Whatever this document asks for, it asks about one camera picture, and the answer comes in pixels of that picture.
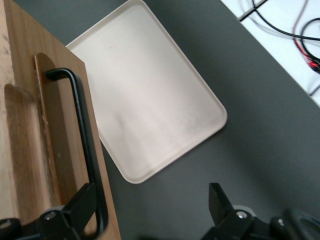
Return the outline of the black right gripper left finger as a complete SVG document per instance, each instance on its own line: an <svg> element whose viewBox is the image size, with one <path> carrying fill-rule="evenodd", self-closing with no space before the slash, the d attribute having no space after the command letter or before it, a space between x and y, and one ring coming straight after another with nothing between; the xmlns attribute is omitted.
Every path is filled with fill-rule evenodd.
<svg viewBox="0 0 320 240"><path fill-rule="evenodd" d="M23 240L89 240L85 227L97 209L96 186L84 184L60 210L49 210L32 222Z"/></svg>

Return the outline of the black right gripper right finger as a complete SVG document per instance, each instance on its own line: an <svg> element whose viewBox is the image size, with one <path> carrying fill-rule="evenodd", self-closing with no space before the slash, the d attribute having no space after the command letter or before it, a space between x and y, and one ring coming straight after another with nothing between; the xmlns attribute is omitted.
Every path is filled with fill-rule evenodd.
<svg viewBox="0 0 320 240"><path fill-rule="evenodd" d="M208 240L247 240L253 230L254 217L248 211L235 209L219 183L209 184L209 212L214 227Z"/></svg>

